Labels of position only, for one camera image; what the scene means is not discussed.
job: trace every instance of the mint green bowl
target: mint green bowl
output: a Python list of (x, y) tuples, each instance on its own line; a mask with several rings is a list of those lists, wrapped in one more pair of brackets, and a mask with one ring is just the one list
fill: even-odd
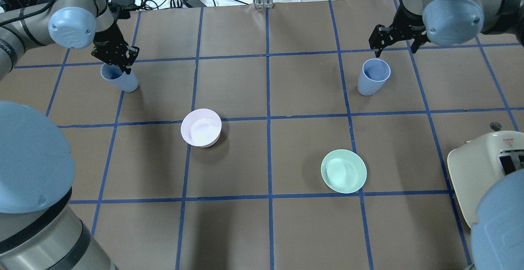
[(367, 178), (363, 160), (347, 149), (337, 149), (327, 154), (322, 160), (320, 173), (329, 188), (342, 194), (359, 190)]

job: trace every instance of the blue tape grid line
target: blue tape grid line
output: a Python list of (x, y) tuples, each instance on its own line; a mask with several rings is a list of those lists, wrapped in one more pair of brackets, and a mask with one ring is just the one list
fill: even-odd
[(493, 72), (493, 69), (490, 65), (490, 61), (488, 60), (488, 57), (486, 56), (486, 52), (484, 52), (484, 48), (481, 46), (481, 41), (479, 37), (475, 37), (477, 39), (477, 44), (479, 45), (479, 49), (481, 50), (482, 57), (484, 58), (484, 61), (486, 62), (486, 66), (488, 67), (488, 70), (490, 71), (490, 75), (493, 78), (493, 82), (495, 83), (495, 86), (497, 87), (498, 93), (500, 94), (500, 98), (502, 98), (502, 101), (504, 102), (504, 106), (506, 107), (506, 111), (508, 112), (509, 118), (511, 119), (511, 123), (513, 123), (513, 128), (515, 130), (519, 130), (519, 127), (517, 126), (517, 122), (515, 121), (515, 118), (513, 117), (513, 113), (511, 113), (511, 109), (509, 108), (508, 101), (506, 100), (506, 97), (504, 96), (504, 93), (502, 91), (502, 88), (500, 87), (500, 84), (498, 83), (497, 77), (495, 76), (495, 73)]
[[(393, 0), (393, 3), (395, 4), (395, 8), (398, 9), (397, 0)], [(460, 239), (461, 239), (461, 242), (462, 242), (462, 247), (464, 249), (464, 254), (466, 255), (466, 261), (468, 262), (468, 265), (470, 265), (471, 264), (470, 252), (469, 252), (469, 249), (468, 249), (468, 245), (466, 244), (466, 239), (464, 238), (464, 231), (462, 230), (462, 225), (461, 225), (460, 218), (459, 218), (459, 211), (457, 210), (457, 207), (456, 207), (456, 204), (455, 204), (455, 199), (454, 199), (454, 196), (453, 196), (453, 192), (451, 190), (451, 183), (449, 182), (449, 178), (447, 176), (447, 169), (446, 169), (446, 165), (445, 165), (445, 162), (444, 162), (444, 157), (442, 156), (442, 150), (440, 149), (440, 143), (438, 142), (438, 136), (436, 135), (436, 129), (435, 129), (435, 125), (434, 125), (434, 122), (433, 122), (433, 117), (431, 116), (432, 114), (431, 114), (431, 110), (429, 108), (429, 105), (427, 104), (427, 99), (426, 99), (426, 96), (425, 96), (424, 87), (422, 85), (422, 80), (420, 79), (419, 71), (418, 71), (418, 68), (417, 68), (417, 63), (415, 62), (415, 59), (414, 59), (414, 56), (413, 56), (413, 52), (411, 50), (411, 46), (410, 46), (408, 41), (406, 41), (406, 48), (408, 49), (409, 57), (411, 59), (411, 63), (413, 64), (413, 70), (415, 72), (415, 76), (417, 77), (417, 83), (419, 84), (420, 93), (422, 95), (422, 100), (424, 102), (425, 111), (427, 113), (427, 119), (429, 120), (429, 124), (430, 124), (430, 127), (431, 127), (431, 132), (433, 133), (433, 138), (434, 138), (434, 141), (435, 141), (436, 151), (438, 153), (438, 158), (440, 160), (440, 166), (442, 168), (442, 173), (444, 175), (444, 180), (446, 182), (447, 190), (449, 191), (449, 200), (451, 202), (451, 207), (453, 208), (453, 214), (455, 216), (455, 222), (457, 224), (458, 233), (460, 235)]]
[[(522, 108), (509, 108), (512, 111), (523, 111)], [(436, 110), (430, 111), (431, 114), (436, 113), (466, 113), (466, 112), (498, 112), (506, 111), (506, 108), (473, 108), (470, 110)], [(425, 115), (427, 111), (392, 111), (392, 112), (364, 112), (364, 113), (350, 113), (351, 117), (360, 116), (374, 116), (374, 115)], [(320, 117), (346, 117), (347, 113), (333, 113), (325, 115), (277, 115), (271, 116), (273, 119), (317, 119)], [(221, 119), (223, 122), (236, 122), (236, 121), (266, 121), (267, 117), (226, 117)], [(177, 121), (126, 121), (118, 123), (118, 126), (131, 126), (131, 125), (163, 125), (163, 124), (180, 124), (182, 120)], [(102, 128), (112, 127), (114, 124), (91, 124), (91, 125), (59, 125), (58, 128)]]
[[(138, 26), (140, 24), (140, 16), (142, 15), (142, 12), (138, 12), (136, 25), (135, 25), (135, 33), (133, 34), (133, 42), (131, 43), (132, 46), (135, 45), (136, 36), (138, 34)], [(115, 115), (115, 123), (113, 124), (113, 133), (111, 135), (111, 141), (109, 144), (109, 149), (107, 151), (107, 159), (105, 162), (104, 167), (104, 174), (102, 176), (102, 182), (100, 183), (100, 190), (99, 190), (99, 197), (97, 199), (97, 208), (95, 208), (95, 216), (93, 218), (93, 225), (91, 227), (91, 235), (95, 235), (97, 230), (97, 222), (98, 222), (98, 216), (100, 213), (100, 205), (102, 203), (102, 197), (104, 195), (104, 188), (105, 188), (105, 181), (107, 179), (107, 172), (109, 170), (109, 164), (111, 162), (111, 155), (113, 154), (113, 146), (115, 143), (116, 138), (116, 131), (118, 129), (118, 117), (120, 116), (120, 110), (122, 109), (122, 101), (124, 100), (124, 91), (120, 91), (120, 97), (118, 99), (118, 107), (116, 108), (116, 115)]]
[[(101, 182), (101, 188), (99, 191), (99, 198), (97, 200), (72, 200), (70, 203), (73, 204), (83, 204), (83, 203), (91, 203), (96, 204), (97, 208), (95, 210), (95, 216), (93, 220), (93, 227), (92, 227), (92, 234), (95, 234), (95, 229), (97, 225), (97, 218), (99, 214), (99, 207), (101, 203), (159, 203), (159, 202), (182, 202), (182, 209), (180, 213), (180, 228), (179, 228), (179, 235), (178, 235), (178, 252), (176, 256), (176, 268), (179, 268), (180, 263), (180, 251), (181, 251), (181, 241), (182, 241), (182, 232), (183, 232), (183, 216), (184, 216), (184, 209), (185, 209), (185, 202), (186, 201), (220, 201), (220, 200), (241, 200), (241, 199), (268, 199), (269, 200), (269, 222), (270, 222), (270, 228), (269, 228), (269, 235), (270, 235), (270, 257), (271, 257), (271, 269), (273, 270), (274, 265), (274, 248), (273, 248), (273, 198), (314, 198), (314, 197), (360, 197), (361, 198), (361, 209), (362, 209), (362, 217), (363, 217), (363, 224), (364, 224), (364, 231), (366, 236), (366, 246), (368, 250), (368, 259), (369, 259), (369, 265), (370, 269), (373, 269), (373, 260), (372, 255), (370, 251), (370, 244), (369, 244), (369, 236), (368, 236), (368, 230), (367, 230), (367, 220), (365, 216), (365, 205), (364, 205), (364, 197), (372, 197), (372, 196), (401, 196), (401, 195), (439, 195), (439, 194), (448, 194), (450, 196), (452, 206), (453, 206), (453, 212), (455, 214), (455, 218), (457, 221), (457, 226), (461, 235), (461, 240), (463, 242), (464, 251), (466, 253), (466, 259), (468, 260), (468, 263), (471, 263), (470, 261), (470, 255), (468, 248), (465, 243), (464, 234), (462, 231), (462, 227), (460, 225), (460, 220), (458, 219), (458, 210), (453, 200), (453, 190), (451, 190), (451, 186), (449, 184), (449, 179), (447, 178), (447, 173), (445, 170), (444, 160), (442, 156), (442, 152), (440, 150), (440, 145), (438, 143), (438, 138), (436, 137), (436, 131), (434, 129), (434, 124), (431, 118), (431, 115), (434, 113), (460, 113), (460, 112), (490, 112), (490, 111), (507, 111), (511, 117), (511, 120), (513, 122), (513, 126), (515, 127), (515, 130), (518, 130), (518, 126), (516, 125), (515, 118), (513, 117), (513, 114), (511, 111), (518, 110), (522, 111), (524, 108), (510, 108), (507, 104), (507, 101), (504, 97), (503, 91), (500, 88), (500, 85), (498, 84), (498, 81), (496, 80), (496, 76), (490, 66), (489, 60), (486, 57), (486, 54), (483, 50), (483, 47), (503, 47), (503, 46), (520, 46), (519, 43), (505, 43), (505, 44), (481, 44), (479, 39), (477, 38), (477, 45), (458, 45), (458, 46), (432, 46), (432, 47), (422, 47), (420, 50), (438, 50), (438, 49), (445, 49), (445, 48), (479, 48), (481, 50), (481, 53), (483, 55), (483, 58), (486, 62), (486, 65), (490, 71), (490, 74), (492, 75), (492, 78), (494, 82), (496, 83), (497, 89), (499, 90), (499, 93), (501, 95), (501, 98), (504, 101), (505, 108), (478, 108), (473, 110), (436, 110), (431, 111), (429, 110), (429, 107), (427, 105), (427, 99), (425, 98), (425, 94), (423, 92), (423, 87), (421, 84), (420, 77), (418, 75), (418, 70), (416, 68), (416, 63), (414, 61), (413, 54), (409, 48), (409, 43), (407, 43), (406, 48), (386, 48), (385, 51), (393, 51), (393, 50), (408, 50), (410, 53), (410, 58), (413, 63), (413, 67), (415, 70), (415, 73), (417, 75), (417, 80), (419, 83), (419, 87), (421, 89), (421, 93), (423, 96), (423, 100), (425, 103), (426, 110), (421, 111), (404, 111), (404, 112), (369, 112), (369, 113), (351, 113), (349, 104), (348, 104), (348, 97), (347, 97), (347, 91), (346, 91), (346, 84), (345, 84), (345, 76), (344, 76), (344, 69), (342, 65), (342, 53), (351, 53), (351, 52), (372, 52), (371, 49), (353, 49), (353, 50), (341, 50), (339, 45), (339, 38), (338, 38), (338, 32), (337, 32), (337, 25), (335, 21), (335, 16), (333, 12), (333, 7), (331, 1), (329, 1), (331, 16), (333, 20), (333, 28), (335, 32), (335, 39), (337, 41), (337, 50), (334, 51), (320, 51), (320, 52), (286, 52), (286, 53), (270, 53), (269, 52), (269, 13), (268, 9), (266, 9), (266, 54), (244, 54), (244, 55), (232, 55), (232, 56), (211, 56), (211, 57), (200, 57), (199, 56), (199, 48), (200, 48), (200, 41), (201, 41), (201, 30), (202, 30), (202, 18), (203, 18), (203, 9), (201, 10), (201, 16), (200, 16), (200, 23), (199, 23), (199, 36), (198, 36), (198, 46), (197, 46), (197, 53), (196, 57), (194, 58), (169, 58), (169, 59), (144, 59), (136, 61), (137, 63), (147, 63), (147, 62), (161, 62), (161, 61), (195, 61), (196, 62), (196, 68), (195, 71), (195, 78), (194, 78), (194, 84), (193, 84), (193, 100), (192, 100), (192, 110), (194, 110), (194, 103), (195, 103), (195, 95), (196, 95), (196, 89), (197, 89), (197, 78), (198, 78), (198, 60), (199, 59), (226, 59), (226, 58), (253, 58), (253, 57), (266, 57), (266, 66), (267, 66), (267, 117), (235, 117), (235, 118), (226, 118), (222, 119), (222, 121), (254, 121), (254, 120), (267, 120), (267, 137), (268, 137), (268, 195), (256, 195), (256, 196), (227, 196), (227, 197), (197, 197), (197, 198), (187, 198), (186, 197), (186, 191), (187, 191), (187, 175), (189, 173), (189, 158), (190, 158), (190, 147), (187, 147), (187, 156), (186, 156), (186, 169), (185, 169), (185, 181), (184, 181), (184, 189), (183, 189), (183, 196), (181, 198), (161, 198), (161, 199), (108, 199), (103, 200), (103, 190), (105, 185), (105, 179), (107, 177), (107, 170), (110, 164), (111, 160), (111, 153), (113, 149), (114, 139), (116, 137), (116, 130), (118, 126), (122, 125), (148, 125), (148, 124), (177, 124), (181, 123), (181, 121), (136, 121), (136, 122), (118, 122), (118, 116), (120, 115), (120, 109), (122, 106), (122, 100), (124, 93), (120, 93), (120, 99), (118, 102), (118, 108), (117, 113), (115, 117), (115, 123), (114, 124), (93, 124), (93, 125), (68, 125), (68, 126), (60, 126), (60, 128), (101, 128), (101, 127), (113, 127), (113, 134), (111, 138), (110, 147), (108, 150), (107, 160), (106, 160), (106, 166), (104, 169), (104, 175), (103, 180)], [(140, 22), (141, 12), (138, 13), (137, 17), (137, 23), (135, 27), (135, 33), (133, 35), (133, 45), (135, 44), (138, 28), (139, 28), (139, 22)], [(270, 115), (270, 67), (269, 67), (269, 57), (271, 56), (295, 56), (295, 55), (307, 55), (307, 54), (337, 54), (339, 56), (339, 66), (341, 71), (341, 79), (343, 84), (343, 90), (344, 90), (344, 99), (346, 102), (346, 108), (347, 112), (346, 114), (327, 114), (327, 115), (294, 115), (294, 116), (275, 116), (272, 117)], [(56, 85), (54, 87), (53, 94), (51, 96), (51, 100), (49, 102), (49, 106), (47, 108), (46, 115), (49, 115), (49, 112), (52, 107), (52, 103), (54, 100), (54, 96), (56, 94), (56, 90), (58, 89), (58, 85), (60, 83), (61, 75), (63, 73), (64, 67), (68, 66), (79, 66), (79, 65), (101, 65), (103, 63), (97, 62), (97, 63), (67, 63), (67, 57), (69, 55), (69, 50), (65, 54), (64, 61), (61, 65), (23, 65), (18, 66), (15, 68), (47, 68), (47, 67), (60, 67), (60, 74), (57, 78)], [(273, 189), (272, 189), (272, 176), (271, 176), (271, 138), (270, 138), (270, 124), (272, 119), (303, 119), (303, 118), (317, 118), (317, 117), (348, 117), (348, 122), (350, 124), (350, 137), (352, 141), (352, 148), (354, 151), (356, 151), (356, 144), (354, 140), (354, 134), (352, 129), (352, 117), (357, 116), (365, 116), (365, 115), (417, 115), (417, 114), (427, 114), (430, 125), (432, 128), (432, 132), (434, 134), (434, 139), (436, 141), (436, 146), (438, 150), (438, 155), (440, 158), (440, 163), (442, 165), (442, 169), (444, 172), (444, 178), (447, 183), (448, 190), (427, 190), (427, 191), (384, 191), (384, 192), (363, 192), (360, 190), (356, 193), (351, 193), (348, 195), (344, 195), (341, 193), (312, 193), (312, 194), (288, 194), (288, 195), (273, 195)]]
[[(426, 46), (419, 50), (441, 50), (452, 48), (477, 48), (477, 47), (505, 47), (505, 46), (521, 46), (519, 43), (501, 43), (501, 44), (481, 44), (481, 45), (453, 45), (453, 46)], [(407, 48), (385, 48), (384, 51), (404, 51)], [(372, 49), (346, 49), (340, 50), (341, 53), (354, 52), (374, 52)], [(267, 57), (269, 56), (296, 56), (296, 55), (313, 55), (313, 54), (335, 54), (338, 50), (331, 51), (316, 51), (316, 52), (282, 52), (282, 53), (266, 53), (266, 54), (244, 54), (244, 55), (224, 55), (224, 56), (204, 56), (199, 59), (228, 59), (228, 58), (253, 58), (253, 57)], [(178, 57), (178, 58), (159, 58), (159, 59), (138, 59), (135, 63), (159, 63), (163, 61), (194, 61), (196, 57)], [(66, 67), (77, 67), (81, 65), (102, 65), (101, 62), (93, 63), (66, 63)], [(51, 68), (61, 67), (62, 65), (19, 65), (15, 69), (30, 69), (30, 68)]]
[[(198, 66), (200, 59), (200, 43), (202, 40), (202, 21), (204, 19), (204, 8), (200, 8), (200, 20), (198, 27), (198, 39), (196, 41), (196, 58), (195, 58), (195, 74), (193, 79), (193, 98), (191, 99), (191, 111), (195, 110), (195, 101), (197, 99), (197, 82), (198, 82)], [(176, 262), (175, 269), (180, 269), (180, 257), (182, 253), (182, 235), (184, 232), (184, 218), (185, 218), (185, 197), (187, 195), (187, 179), (189, 177), (189, 160), (191, 158), (191, 145), (187, 145), (185, 154), (185, 169), (184, 169), (184, 186), (182, 189), (182, 205), (180, 207), (180, 221), (178, 222), (178, 246), (176, 247)]]
[[(342, 52), (340, 50), (340, 40), (339, 40), (339, 31), (337, 30), (337, 21), (335, 20), (335, 12), (333, 11), (333, 4), (331, 0), (328, 1), (329, 9), (331, 13), (331, 20), (333, 21), (333, 31), (335, 33), (335, 41), (337, 42), (337, 54), (339, 56), (339, 67), (340, 67), (340, 77), (342, 80), (342, 91), (344, 93), (344, 102), (346, 103), (346, 112), (348, 116), (348, 124), (350, 128), (350, 140), (351, 140), (351, 147), (354, 153), (357, 153), (357, 147), (355, 142), (355, 134), (353, 133), (353, 124), (352, 124), (352, 113), (350, 109), (350, 103), (348, 100), (348, 90), (346, 89), (346, 77), (344, 75), (344, 65), (342, 63)], [(366, 242), (366, 251), (367, 251), (367, 259), (369, 264), (369, 269), (373, 270), (373, 255), (371, 252), (371, 242), (369, 240), (369, 230), (367, 227), (367, 216), (366, 216), (366, 206), (364, 202), (364, 194), (362, 188), (360, 188), (358, 194), (360, 197), (360, 203), (361, 203), (361, 214), (362, 214), (362, 225), (364, 230), (364, 238)]]
[[(271, 195), (275, 198), (324, 198), (324, 197), (365, 197), (374, 196), (416, 196), (416, 195), (447, 195), (454, 193), (453, 190), (413, 190), (413, 191), (373, 191), (373, 192), (354, 192), (354, 193), (292, 193)], [(241, 196), (224, 196), (224, 197), (173, 197), (173, 198), (139, 198), (139, 199), (103, 199), (101, 203), (178, 203), (182, 201), (221, 201), (221, 200), (243, 200), (243, 199), (269, 199), (269, 195), (241, 195)], [(96, 204), (96, 199), (76, 199), (69, 203), (78, 204)]]
[(269, 61), (269, 9), (266, 8), (266, 99), (267, 99), (267, 189), (269, 216), (269, 268), (275, 270), (275, 235), (273, 234), (273, 170), (271, 167), (271, 71)]
[(65, 52), (64, 61), (62, 61), (62, 65), (60, 67), (60, 72), (58, 73), (58, 78), (56, 78), (56, 84), (54, 84), (53, 94), (51, 95), (51, 99), (49, 100), (49, 105), (47, 106), (47, 111), (45, 111), (45, 116), (49, 116), (49, 112), (51, 112), (51, 106), (53, 106), (54, 96), (56, 95), (56, 90), (58, 89), (58, 84), (60, 84), (60, 79), (62, 79), (62, 74), (64, 72), (64, 67), (66, 66), (67, 57), (69, 57), (69, 51), (68, 48)]

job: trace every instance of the plastic cup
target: plastic cup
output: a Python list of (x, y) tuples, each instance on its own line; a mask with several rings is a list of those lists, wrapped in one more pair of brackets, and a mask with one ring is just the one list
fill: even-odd
[(120, 70), (120, 67), (104, 63), (100, 69), (100, 74), (104, 80), (109, 81), (124, 92), (132, 92), (138, 88), (138, 79), (133, 70), (130, 74), (126, 74)]
[(180, 126), (182, 138), (196, 147), (210, 147), (220, 138), (222, 121), (219, 115), (207, 108), (200, 108), (185, 116)]
[(372, 58), (365, 61), (359, 76), (357, 89), (364, 96), (375, 94), (384, 85), (391, 75), (389, 65), (379, 58)]

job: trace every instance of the bowl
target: bowl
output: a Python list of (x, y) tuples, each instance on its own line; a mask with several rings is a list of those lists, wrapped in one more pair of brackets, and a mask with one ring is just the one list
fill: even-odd
[(329, 188), (342, 194), (356, 192), (366, 182), (367, 169), (363, 160), (352, 151), (337, 149), (322, 160), (322, 179)]
[(220, 138), (222, 121), (219, 115), (207, 108), (200, 108), (185, 116), (180, 126), (184, 141), (196, 147), (210, 147)]

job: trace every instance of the grid square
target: grid square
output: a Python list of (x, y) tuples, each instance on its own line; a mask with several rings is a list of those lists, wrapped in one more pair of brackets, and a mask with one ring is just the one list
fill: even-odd
[(33, 48), (28, 50), (16, 65), (61, 65), (66, 57), (66, 52), (67, 48), (58, 44)]
[[(337, 0), (332, 2), (341, 50), (369, 49), (369, 37), (376, 25), (393, 22), (393, 0)], [(406, 48), (400, 41), (390, 48)]]
[(446, 168), (447, 156), (453, 149), (465, 145), (468, 140), (493, 132), (490, 129), (491, 122), (502, 124), (502, 130), (513, 130), (511, 119), (505, 111), (437, 113), (432, 118)]
[(173, 270), (179, 202), (100, 206), (95, 238), (120, 269)]
[(352, 113), (425, 110), (408, 50), (385, 51), (380, 56), (391, 67), (391, 76), (380, 91), (363, 96), (357, 90), (362, 65), (373, 52), (342, 54), (346, 91)]
[(71, 157), (75, 160), (71, 199), (98, 199), (113, 128), (61, 130), (71, 146)]
[[(128, 20), (118, 20), (117, 24), (124, 36), (124, 40), (131, 45), (133, 43), (133, 35), (135, 35), (136, 22), (138, 18), (138, 12), (131, 11), (131, 18)], [(83, 49), (71, 48), (69, 56), (67, 57), (67, 63), (101, 63), (97, 58), (91, 55), (93, 51), (93, 45), (89, 45)]]
[(269, 48), (272, 53), (336, 50), (328, 2), (277, 3), (269, 10)]
[(365, 197), (376, 270), (467, 265), (448, 195)]
[(481, 44), (506, 44), (506, 43), (518, 43), (517, 37), (513, 34), (500, 34), (500, 35), (483, 35), (479, 34), (479, 40)]
[(253, 5), (204, 9), (200, 56), (264, 53), (265, 9), (255, 9)]
[(524, 111), (513, 111), (513, 117), (517, 122), (519, 130), (524, 131)]
[(49, 117), (57, 125), (115, 122), (120, 89), (100, 76), (99, 65), (64, 67)]
[(320, 164), (330, 151), (350, 149), (346, 117), (273, 119), (271, 175), (274, 194), (333, 192), (322, 180)]
[(77, 217), (82, 220), (82, 223), (86, 225), (87, 229), (91, 231), (93, 227), (93, 219), (95, 218), (95, 210), (97, 210), (97, 205), (94, 203), (83, 203), (83, 204), (69, 204), (69, 207)]
[(364, 191), (446, 189), (427, 115), (353, 117), (368, 174)]
[(504, 107), (479, 48), (420, 50), (414, 57), (431, 110)]
[(267, 122), (225, 121), (220, 139), (191, 148), (188, 197), (267, 195)]
[(358, 197), (273, 199), (275, 269), (369, 269)]
[(271, 57), (271, 115), (346, 113), (337, 54)]
[(142, 11), (135, 43), (140, 59), (195, 57), (199, 22), (200, 8)]
[(181, 197), (186, 151), (179, 124), (119, 126), (104, 199)]
[(524, 67), (524, 48), (522, 46), (486, 47), (486, 57), (490, 61), (493, 73), (512, 108), (524, 106), (524, 95), (520, 87), (522, 67)]
[(124, 94), (118, 121), (178, 121), (191, 112), (195, 61), (133, 65), (140, 86)]
[(209, 108), (222, 118), (265, 117), (266, 79), (265, 57), (199, 61), (195, 108)]
[(60, 67), (14, 69), (0, 82), (0, 100), (31, 106), (45, 114), (59, 72)]
[(268, 201), (191, 201), (185, 205), (180, 270), (269, 269)]

